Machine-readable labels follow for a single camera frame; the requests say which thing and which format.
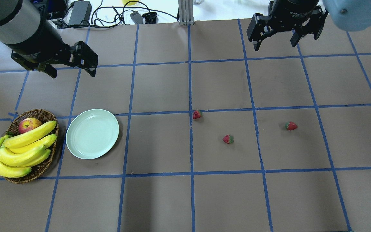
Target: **white plate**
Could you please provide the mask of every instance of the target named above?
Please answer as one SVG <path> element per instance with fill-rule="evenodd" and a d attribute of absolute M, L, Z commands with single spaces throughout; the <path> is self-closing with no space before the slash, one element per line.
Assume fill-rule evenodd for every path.
<path fill-rule="evenodd" d="M 115 116 L 102 109 L 87 110 L 70 124 L 66 143 L 68 150 L 84 160 L 107 153 L 117 141 L 119 126 Z"/>

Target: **strawberry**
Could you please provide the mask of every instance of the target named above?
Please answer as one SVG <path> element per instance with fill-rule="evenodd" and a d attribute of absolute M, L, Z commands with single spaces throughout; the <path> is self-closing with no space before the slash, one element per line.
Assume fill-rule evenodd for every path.
<path fill-rule="evenodd" d="M 293 123 L 293 122 L 288 122 L 288 123 L 286 123 L 286 129 L 287 129 L 288 131 L 294 130 L 294 129 L 296 129 L 296 128 L 297 128 L 297 125 L 296 125 L 295 123 Z"/>
<path fill-rule="evenodd" d="M 231 143 L 234 142 L 234 136 L 232 136 L 232 135 L 226 135 L 226 136 L 224 136 L 223 141 L 225 143 L 231 144 Z"/>
<path fill-rule="evenodd" d="M 199 119 L 202 115 L 200 110 L 194 110 L 193 112 L 193 119 Z"/>

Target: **apple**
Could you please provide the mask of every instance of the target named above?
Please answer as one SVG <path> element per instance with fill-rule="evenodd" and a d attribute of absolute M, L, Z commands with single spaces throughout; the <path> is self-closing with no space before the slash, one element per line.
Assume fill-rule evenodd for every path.
<path fill-rule="evenodd" d="M 43 123 L 36 118 L 26 118 L 19 123 L 18 130 L 20 134 L 24 134 L 25 132 L 35 129 L 42 124 Z"/>

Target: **banana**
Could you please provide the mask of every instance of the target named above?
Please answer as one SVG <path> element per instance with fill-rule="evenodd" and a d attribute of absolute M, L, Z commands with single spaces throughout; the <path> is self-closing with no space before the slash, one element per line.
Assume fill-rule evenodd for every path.
<path fill-rule="evenodd" d="M 37 159 L 35 159 L 32 162 L 24 164 L 24 166 L 25 167 L 32 167 L 32 166 L 35 166 L 37 164 L 40 164 L 50 156 L 50 153 L 51 153 L 50 149 L 45 149 L 43 155 L 41 155 L 40 157 L 37 157 Z"/>
<path fill-rule="evenodd" d="M 24 166 L 24 164 L 30 163 L 43 155 L 44 150 L 44 145 L 40 145 L 27 152 L 15 154 L 9 151 L 8 148 L 2 146 L 0 148 L 0 161 L 9 166 Z"/>
<path fill-rule="evenodd" d="M 8 135 L 5 135 L 0 138 L 0 147 L 6 138 L 8 138 Z M 19 168 L 10 167 L 0 161 L 0 176 L 9 177 L 9 178 L 17 178 L 17 177 L 28 175 L 28 173 L 30 172 L 31 172 L 31 168 L 29 167 L 19 167 Z"/>
<path fill-rule="evenodd" d="M 44 145 L 45 148 L 48 148 L 48 147 L 50 147 L 51 145 L 54 144 L 55 140 L 56 140 L 56 135 L 55 134 L 47 135 L 44 138 L 41 138 L 40 140 L 35 141 L 35 142 L 33 142 L 31 144 L 28 144 L 26 146 L 18 147 L 18 148 L 9 148 L 9 150 L 12 151 L 15 154 L 21 154 L 21 153 L 24 153 L 24 152 L 27 152 L 27 151 L 31 150 L 34 147 L 38 147 L 39 145 Z"/>
<path fill-rule="evenodd" d="M 52 120 L 40 125 L 39 127 L 25 132 L 11 138 L 7 138 L 3 145 L 8 148 L 18 148 L 38 141 L 48 133 L 50 133 L 56 126 L 56 121 Z"/>

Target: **metal post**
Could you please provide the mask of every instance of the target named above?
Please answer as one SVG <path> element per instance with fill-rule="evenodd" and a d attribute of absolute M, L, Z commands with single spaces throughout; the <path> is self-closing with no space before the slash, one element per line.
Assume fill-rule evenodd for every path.
<path fill-rule="evenodd" d="M 194 25 L 193 0 L 178 0 L 180 25 Z"/>

